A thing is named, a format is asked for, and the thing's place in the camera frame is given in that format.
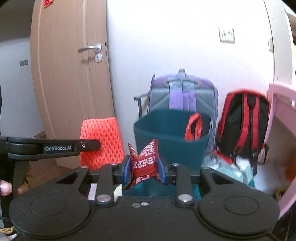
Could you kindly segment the person's left hand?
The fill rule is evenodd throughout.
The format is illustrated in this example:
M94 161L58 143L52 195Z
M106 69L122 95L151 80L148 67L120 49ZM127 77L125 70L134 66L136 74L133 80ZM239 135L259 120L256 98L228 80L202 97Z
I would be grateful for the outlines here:
M10 183L8 183L4 180L1 180L0 185L1 185L1 196L5 197L5 196L10 195L13 192L13 186ZM28 190L29 190L28 184L24 183L23 185L21 185L17 189L16 193L17 193L17 195L20 195L20 194L25 193Z

